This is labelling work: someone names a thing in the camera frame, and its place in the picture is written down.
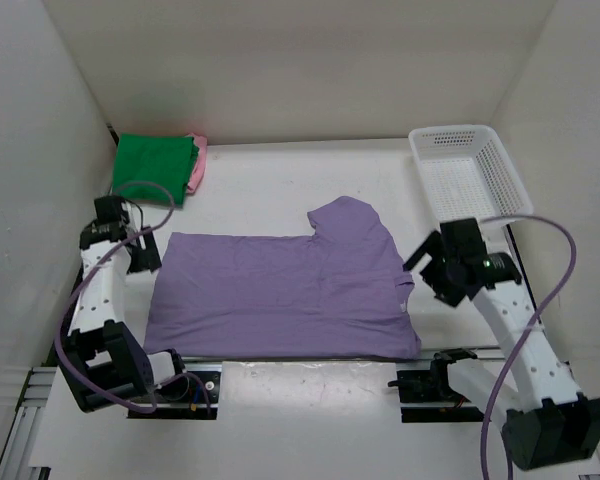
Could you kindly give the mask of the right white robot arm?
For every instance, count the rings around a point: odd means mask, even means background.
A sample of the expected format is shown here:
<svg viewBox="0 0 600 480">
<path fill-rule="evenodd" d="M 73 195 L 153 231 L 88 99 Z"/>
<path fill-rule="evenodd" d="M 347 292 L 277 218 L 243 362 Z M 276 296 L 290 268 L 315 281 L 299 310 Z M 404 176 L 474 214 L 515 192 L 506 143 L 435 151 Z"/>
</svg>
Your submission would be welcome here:
<svg viewBox="0 0 600 480">
<path fill-rule="evenodd" d="M 570 279 L 577 247 L 565 227 L 544 217 L 537 220 L 562 233 L 570 252 L 565 273 L 538 305 L 527 298 L 512 257 L 487 250 L 480 228 L 496 218 L 441 223 L 403 266 L 411 271 L 428 256 L 420 275 L 435 298 L 451 307 L 469 300 L 505 357 L 498 374 L 462 348 L 440 351 L 430 363 L 429 387 L 435 396 L 462 397 L 482 412 L 479 459 L 484 478 L 489 476 L 490 427 L 500 433 L 509 472 L 586 460 L 600 442 L 600 398 L 583 393 L 538 325 Z"/>
</svg>

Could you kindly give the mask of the lilac t shirt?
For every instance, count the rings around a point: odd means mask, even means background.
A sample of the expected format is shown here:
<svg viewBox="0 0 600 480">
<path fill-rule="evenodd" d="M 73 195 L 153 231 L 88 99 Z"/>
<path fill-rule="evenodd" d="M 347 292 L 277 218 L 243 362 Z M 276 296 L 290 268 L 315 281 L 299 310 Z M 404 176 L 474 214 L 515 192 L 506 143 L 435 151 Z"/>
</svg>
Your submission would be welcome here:
<svg viewBox="0 0 600 480">
<path fill-rule="evenodd" d="M 144 347 L 231 359 L 418 357 L 414 288 L 374 208 L 342 196 L 308 236 L 173 233 Z"/>
</svg>

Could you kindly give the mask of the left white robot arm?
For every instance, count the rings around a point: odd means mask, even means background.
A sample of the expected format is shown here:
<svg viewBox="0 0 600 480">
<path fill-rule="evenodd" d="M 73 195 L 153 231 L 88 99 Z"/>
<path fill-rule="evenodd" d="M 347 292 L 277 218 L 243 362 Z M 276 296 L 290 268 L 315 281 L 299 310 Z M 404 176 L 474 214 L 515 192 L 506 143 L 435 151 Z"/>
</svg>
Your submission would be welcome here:
<svg viewBox="0 0 600 480">
<path fill-rule="evenodd" d="M 94 206 L 96 218 L 79 239 L 84 283 L 56 350 L 64 378 L 85 413 L 112 405 L 112 396 L 131 403 L 160 392 L 178 400 L 190 386 L 181 356 L 146 353 L 125 323 L 127 277 L 161 267 L 154 236 L 135 225 L 132 201 L 108 195 Z"/>
</svg>

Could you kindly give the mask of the pink t shirt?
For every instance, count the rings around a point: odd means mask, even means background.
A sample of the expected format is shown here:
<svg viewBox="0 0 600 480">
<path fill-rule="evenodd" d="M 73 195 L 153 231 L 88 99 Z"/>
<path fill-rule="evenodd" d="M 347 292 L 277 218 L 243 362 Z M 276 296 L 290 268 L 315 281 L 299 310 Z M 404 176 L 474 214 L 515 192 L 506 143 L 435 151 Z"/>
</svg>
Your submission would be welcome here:
<svg viewBox="0 0 600 480">
<path fill-rule="evenodd" d="M 192 139 L 193 144 L 198 149 L 194 167 L 186 187 L 186 193 L 193 195 L 200 186 L 206 172 L 208 140 L 205 136 L 196 133 L 189 133 L 188 137 Z"/>
</svg>

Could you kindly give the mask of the green t shirt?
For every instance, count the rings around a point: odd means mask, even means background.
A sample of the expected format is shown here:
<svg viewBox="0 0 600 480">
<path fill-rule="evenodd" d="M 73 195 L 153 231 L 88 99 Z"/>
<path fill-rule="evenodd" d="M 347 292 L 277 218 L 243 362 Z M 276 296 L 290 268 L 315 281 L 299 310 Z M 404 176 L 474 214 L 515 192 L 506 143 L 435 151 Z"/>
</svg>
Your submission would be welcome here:
<svg viewBox="0 0 600 480">
<path fill-rule="evenodd" d="M 122 134 L 113 170 L 113 193 L 163 205 L 168 196 L 179 207 L 194 170 L 199 148 L 192 137 L 150 137 Z"/>
</svg>

